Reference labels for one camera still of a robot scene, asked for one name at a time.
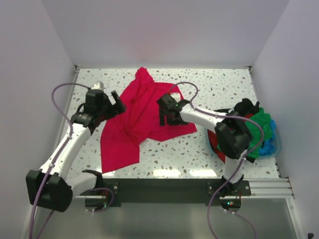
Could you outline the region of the pink red t-shirt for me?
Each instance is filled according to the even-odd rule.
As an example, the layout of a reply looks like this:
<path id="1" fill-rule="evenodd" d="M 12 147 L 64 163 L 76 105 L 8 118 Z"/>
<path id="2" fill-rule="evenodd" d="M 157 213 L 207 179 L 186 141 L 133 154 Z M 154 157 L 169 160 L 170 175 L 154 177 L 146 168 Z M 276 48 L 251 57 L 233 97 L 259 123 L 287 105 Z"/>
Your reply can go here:
<path id="1" fill-rule="evenodd" d="M 140 161 L 140 144 L 147 138 L 160 142 L 196 132 L 193 123 L 160 125 L 157 100 L 172 91 L 180 93 L 172 83 L 155 82 L 141 67 L 135 79 L 125 88 L 120 99 L 126 106 L 123 114 L 106 122 L 101 139 L 102 172 L 108 173 Z"/>

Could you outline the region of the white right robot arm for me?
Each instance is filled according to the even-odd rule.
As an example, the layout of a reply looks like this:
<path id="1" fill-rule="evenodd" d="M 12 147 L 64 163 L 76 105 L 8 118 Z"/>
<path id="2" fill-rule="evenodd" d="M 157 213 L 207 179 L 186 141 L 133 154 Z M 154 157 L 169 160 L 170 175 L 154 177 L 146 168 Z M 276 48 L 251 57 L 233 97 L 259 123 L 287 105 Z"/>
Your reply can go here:
<path id="1" fill-rule="evenodd" d="M 219 113 L 195 107 L 191 101 L 177 101 L 172 94 L 164 94 L 157 100 L 160 125 L 184 125 L 193 123 L 204 127 L 217 136 L 220 150 L 225 154 L 224 182 L 222 190 L 232 196 L 239 191 L 239 181 L 243 178 L 242 164 L 253 139 L 246 122 L 238 112 Z"/>

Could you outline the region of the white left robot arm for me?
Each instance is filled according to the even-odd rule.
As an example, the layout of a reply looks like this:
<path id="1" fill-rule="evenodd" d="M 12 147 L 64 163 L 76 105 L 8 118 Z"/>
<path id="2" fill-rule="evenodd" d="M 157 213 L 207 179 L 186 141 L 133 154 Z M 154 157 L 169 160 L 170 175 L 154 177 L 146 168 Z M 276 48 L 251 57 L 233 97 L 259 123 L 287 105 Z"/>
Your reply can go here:
<path id="1" fill-rule="evenodd" d="M 80 177 L 67 180 L 68 172 L 80 149 L 104 121 L 125 112 L 126 107 L 116 91 L 113 104 L 102 89 L 90 88 L 75 114 L 71 125 L 50 158 L 26 176 L 29 201 L 34 206 L 64 212 L 74 197 L 88 191 L 99 195 L 103 191 L 102 174 L 84 170 Z"/>

